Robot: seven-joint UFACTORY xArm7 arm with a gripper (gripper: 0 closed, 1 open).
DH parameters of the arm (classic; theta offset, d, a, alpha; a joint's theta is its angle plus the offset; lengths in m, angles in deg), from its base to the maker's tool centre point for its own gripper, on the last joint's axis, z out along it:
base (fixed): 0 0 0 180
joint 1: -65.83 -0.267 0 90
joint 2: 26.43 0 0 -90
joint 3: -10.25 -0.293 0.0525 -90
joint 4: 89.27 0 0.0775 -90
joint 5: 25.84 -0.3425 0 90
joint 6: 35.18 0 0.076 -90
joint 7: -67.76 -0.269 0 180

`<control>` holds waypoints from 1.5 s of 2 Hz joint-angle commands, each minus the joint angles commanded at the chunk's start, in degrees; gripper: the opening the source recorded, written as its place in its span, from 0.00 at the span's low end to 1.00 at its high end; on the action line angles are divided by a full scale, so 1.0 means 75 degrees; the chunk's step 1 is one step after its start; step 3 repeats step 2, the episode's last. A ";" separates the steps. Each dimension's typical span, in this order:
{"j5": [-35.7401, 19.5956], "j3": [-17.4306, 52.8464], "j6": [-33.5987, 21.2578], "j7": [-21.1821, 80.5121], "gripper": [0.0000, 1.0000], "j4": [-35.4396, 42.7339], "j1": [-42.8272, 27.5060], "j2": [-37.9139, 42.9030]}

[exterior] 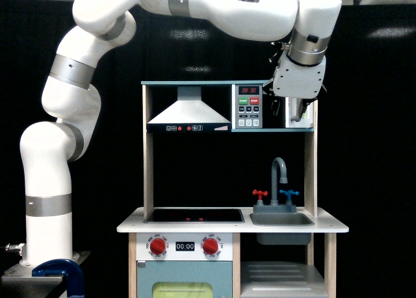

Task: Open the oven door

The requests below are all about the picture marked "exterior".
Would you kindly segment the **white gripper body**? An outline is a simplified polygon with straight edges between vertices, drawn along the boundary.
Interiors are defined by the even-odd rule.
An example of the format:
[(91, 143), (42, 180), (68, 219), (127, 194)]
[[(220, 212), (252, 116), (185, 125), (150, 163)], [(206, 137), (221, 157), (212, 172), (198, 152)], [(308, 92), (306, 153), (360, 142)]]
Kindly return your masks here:
[(263, 84), (263, 91), (271, 91), (278, 97), (316, 98), (322, 87), (325, 70), (326, 57), (316, 66), (299, 66), (284, 51), (273, 77)]

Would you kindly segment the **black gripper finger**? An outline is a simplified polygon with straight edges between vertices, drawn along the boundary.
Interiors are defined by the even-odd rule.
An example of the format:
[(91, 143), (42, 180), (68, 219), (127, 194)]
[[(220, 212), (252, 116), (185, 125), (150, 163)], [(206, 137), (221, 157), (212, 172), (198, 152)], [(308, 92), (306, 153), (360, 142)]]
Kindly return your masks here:
[(308, 106), (316, 100), (317, 100), (316, 97), (312, 98), (312, 99), (301, 99), (300, 100), (299, 107), (298, 107), (298, 116), (300, 117), (300, 119), (302, 119), (302, 116), (306, 112)]
[(281, 105), (281, 98), (275, 96), (272, 99), (272, 103), (271, 103), (271, 113), (273, 116), (277, 116), (279, 114), (280, 105)]

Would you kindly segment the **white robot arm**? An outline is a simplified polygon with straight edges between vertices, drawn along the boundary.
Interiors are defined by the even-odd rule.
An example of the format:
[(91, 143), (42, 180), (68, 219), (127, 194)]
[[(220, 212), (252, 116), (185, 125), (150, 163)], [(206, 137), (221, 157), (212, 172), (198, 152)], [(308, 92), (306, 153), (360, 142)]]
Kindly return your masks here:
[(243, 40), (289, 39), (279, 60), (287, 79), (272, 78), (280, 97), (312, 99), (321, 89), (317, 71), (342, 0), (75, 0), (75, 27), (58, 45), (42, 93), (43, 109), (55, 118), (29, 126), (20, 139), (25, 177), (24, 263), (36, 267), (73, 258), (72, 182), (68, 164), (88, 148), (101, 109), (92, 76), (100, 58), (129, 42), (136, 31), (130, 9), (204, 19)]

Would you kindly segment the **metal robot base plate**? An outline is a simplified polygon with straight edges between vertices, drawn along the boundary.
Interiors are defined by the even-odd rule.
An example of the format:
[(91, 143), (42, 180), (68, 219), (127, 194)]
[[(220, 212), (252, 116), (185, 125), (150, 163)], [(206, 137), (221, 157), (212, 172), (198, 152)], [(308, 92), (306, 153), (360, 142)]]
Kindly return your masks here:
[[(80, 251), (70, 260), (80, 266), (89, 255), (89, 251)], [(18, 263), (7, 269), (1, 276), (1, 297), (67, 297), (64, 277), (33, 277), (34, 268)]]

